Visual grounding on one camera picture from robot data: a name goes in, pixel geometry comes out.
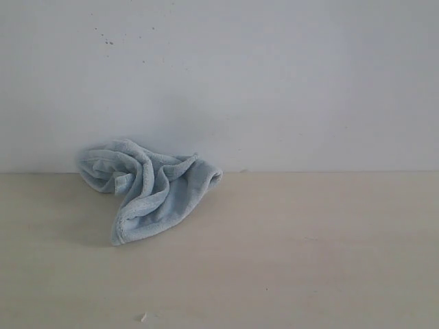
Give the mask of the light blue fluffy towel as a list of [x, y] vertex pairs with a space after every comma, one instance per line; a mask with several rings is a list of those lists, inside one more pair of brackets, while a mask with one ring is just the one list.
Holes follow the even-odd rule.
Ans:
[[124, 197], [112, 224], [114, 246], [178, 225], [223, 177], [221, 169], [196, 154], [158, 154], [131, 140], [85, 149], [77, 166], [91, 188]]

